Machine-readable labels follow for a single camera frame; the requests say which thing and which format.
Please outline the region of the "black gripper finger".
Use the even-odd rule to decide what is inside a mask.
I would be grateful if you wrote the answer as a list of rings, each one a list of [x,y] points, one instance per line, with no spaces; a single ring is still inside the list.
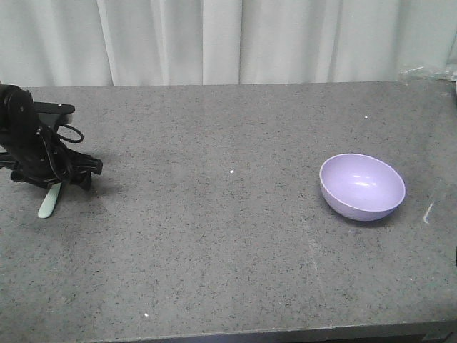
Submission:
[[[92,183],[91,175],[100,175],[102,172],[102,160],[73,151],[70,153],[70,161],[72,174],[69,183],[82,189],[90,189]]]
[[[64,175],[56,174],[53,171],[46,173],[31,173],[24,170],[14,170],[11,172],[11,180],[13,182],[32,184],[47,189],[53,184],[63,182]]]

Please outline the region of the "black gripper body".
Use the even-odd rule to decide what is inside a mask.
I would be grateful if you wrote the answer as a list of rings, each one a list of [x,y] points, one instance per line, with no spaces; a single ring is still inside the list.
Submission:
[[[71,178],[71,162],[55,133],[43,124],[29,91],[1,86],[1,166],[31,173],[53,171]]]

